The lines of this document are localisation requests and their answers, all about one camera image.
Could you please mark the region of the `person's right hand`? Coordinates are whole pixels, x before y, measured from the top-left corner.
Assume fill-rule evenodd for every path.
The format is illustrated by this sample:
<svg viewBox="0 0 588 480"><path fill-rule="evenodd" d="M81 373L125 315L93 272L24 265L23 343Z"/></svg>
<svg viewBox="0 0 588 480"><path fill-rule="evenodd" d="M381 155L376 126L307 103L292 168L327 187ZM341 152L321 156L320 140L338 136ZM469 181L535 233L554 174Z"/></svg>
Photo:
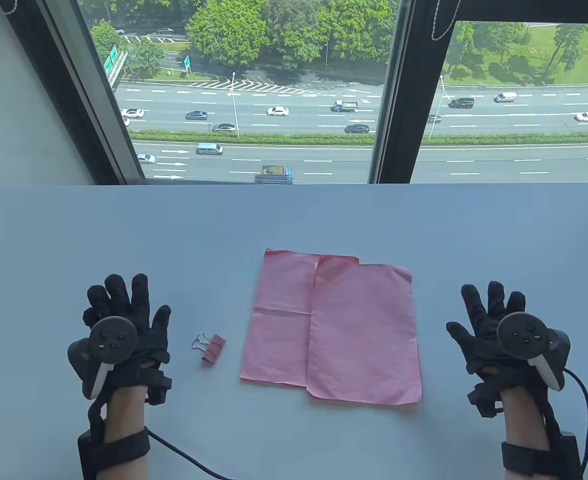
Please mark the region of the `person's right hand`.
<svg viewBox="0 0 588 480"><path fill-rule="evenodd" d="M461 297L472 327L470 333L461 323L449 321L445 329L459 345L470 375L478 375L483 381L490 376L502 377L508 387L544 387L536 368L527 361L509 356L498 340L498 326L504 317L526 310L527 298L520 291L513 291L505 298L505 290L499 281L491 281L487 288L487 304L484 305L476 286L461 286Z"/></svg>

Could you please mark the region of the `person's left hand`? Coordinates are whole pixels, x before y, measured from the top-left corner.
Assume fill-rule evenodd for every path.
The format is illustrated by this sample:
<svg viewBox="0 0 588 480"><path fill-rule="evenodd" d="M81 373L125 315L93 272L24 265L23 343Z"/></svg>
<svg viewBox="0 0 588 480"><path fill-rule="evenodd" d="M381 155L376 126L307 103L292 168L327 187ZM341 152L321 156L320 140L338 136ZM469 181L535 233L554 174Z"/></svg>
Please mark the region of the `person's left hand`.
<svg viewBox="0 0 588 480"><path fill-rule="evenodd" d="M127 364L138 362L148 368L159 369L170 361L168 326L172 310L162 305L151 317L148 276L134 275L131 288L122 276L111 274L103 285L87 290L89 308L83 313L84 324L92 329L100 320L112 316L129 320L137 331L137 345Z"/></svg>

